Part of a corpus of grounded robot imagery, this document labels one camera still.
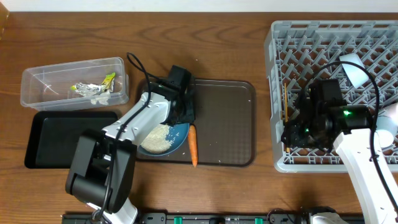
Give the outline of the pink white cup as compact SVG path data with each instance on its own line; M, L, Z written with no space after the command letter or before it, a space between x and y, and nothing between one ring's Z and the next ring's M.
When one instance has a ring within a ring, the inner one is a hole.
M382 116L386 116L393 120L393 122L398 124L398 103L391 104L382 109Z

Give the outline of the white tissue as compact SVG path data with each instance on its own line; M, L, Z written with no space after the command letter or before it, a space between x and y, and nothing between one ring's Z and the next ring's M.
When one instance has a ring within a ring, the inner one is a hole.
M110 93L109 92L104 92L101 93L100 95L96 95L94 99L91 100L92 105L96 105L97 103L101 105L109 105L108 100L110 99Z

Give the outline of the light blue cup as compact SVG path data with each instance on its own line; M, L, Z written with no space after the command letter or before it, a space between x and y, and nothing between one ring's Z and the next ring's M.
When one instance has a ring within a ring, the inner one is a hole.
M397 124L387 116L379 116L376 124L376 134L378 135L381 148L387 148L394 142L397 133Z

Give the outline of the light blue bowl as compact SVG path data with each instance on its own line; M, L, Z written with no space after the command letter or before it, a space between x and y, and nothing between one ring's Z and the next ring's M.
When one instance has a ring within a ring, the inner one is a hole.
M339 60L355 63L356 65L364 68L364 64L356 53L339 56ZM360 68L345 63L342 66L349 81L355 87L355 89L358 89L369 80L369 77Z

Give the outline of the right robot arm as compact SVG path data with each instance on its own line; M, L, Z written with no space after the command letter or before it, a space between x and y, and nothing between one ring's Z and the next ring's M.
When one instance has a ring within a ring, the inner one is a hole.
M345 100L306 99L300 114L286 122L287 147L334 150L343 161L366 223L397 223L397 184L382 149L397 134L397 105L371 115L365 105Z

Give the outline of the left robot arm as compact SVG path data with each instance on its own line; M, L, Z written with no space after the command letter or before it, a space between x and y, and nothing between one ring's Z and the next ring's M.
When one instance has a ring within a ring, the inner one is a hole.
M101 131L79 137L65 190L92 206L90 223L134 223L137 209L129 199L138 147L160 124L194 121L194 86L150 83L122 118Z

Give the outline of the green yellow snack wrapper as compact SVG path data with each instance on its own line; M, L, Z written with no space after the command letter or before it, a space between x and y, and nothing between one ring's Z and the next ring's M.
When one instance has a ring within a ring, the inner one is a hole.
M114 86L114 78L116 76L116 73L110 73L105 76L105 79L101 83L101 91L102 92L113 92L113 86Z

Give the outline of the silver foil wrapper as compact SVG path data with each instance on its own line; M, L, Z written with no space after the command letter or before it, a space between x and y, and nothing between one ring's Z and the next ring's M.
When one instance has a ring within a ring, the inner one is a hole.
M93 96L101 93L101 86L95 84L76 83L70 89L81 96Z

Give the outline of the blue plate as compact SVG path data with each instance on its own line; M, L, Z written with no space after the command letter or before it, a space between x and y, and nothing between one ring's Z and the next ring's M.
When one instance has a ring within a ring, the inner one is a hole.
M151 157L159 157L171 154L172 152L176 151L186 140L188 136L189 124L177 124L175 126L170 126L170 133L167 137L168 140L172 140L174 143L172 144L171 148L163 153L160 154L153 154L147 152L141 145L138 147L137 151L139 154L143 154L145 156Z

